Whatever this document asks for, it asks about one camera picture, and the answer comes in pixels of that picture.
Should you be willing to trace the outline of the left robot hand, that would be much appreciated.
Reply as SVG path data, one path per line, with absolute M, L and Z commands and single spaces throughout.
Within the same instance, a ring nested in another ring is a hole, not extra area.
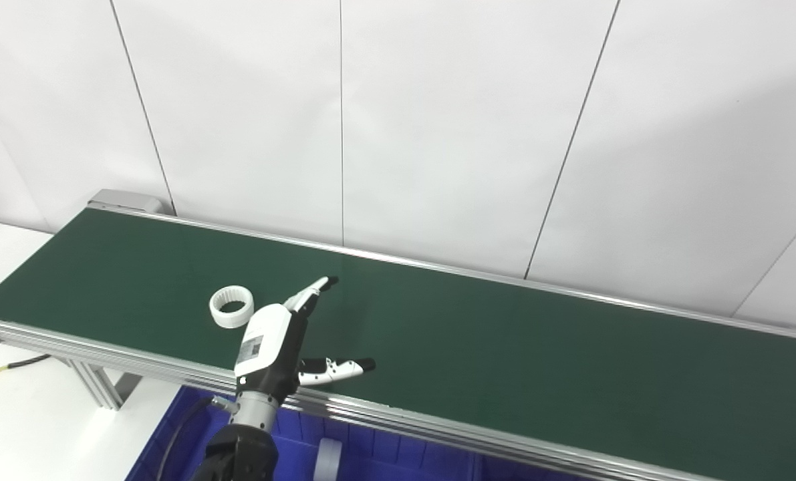
M 309 317 L 322 293 L 338 278 L 321 277 L 285 303 L 254 312 L 246 326 L 235 362 L 235 396 L 256 393 L 282 403 L 299 387 L 326 385 L 358 377 L 376 368 L 372 358 L 303 358 Z

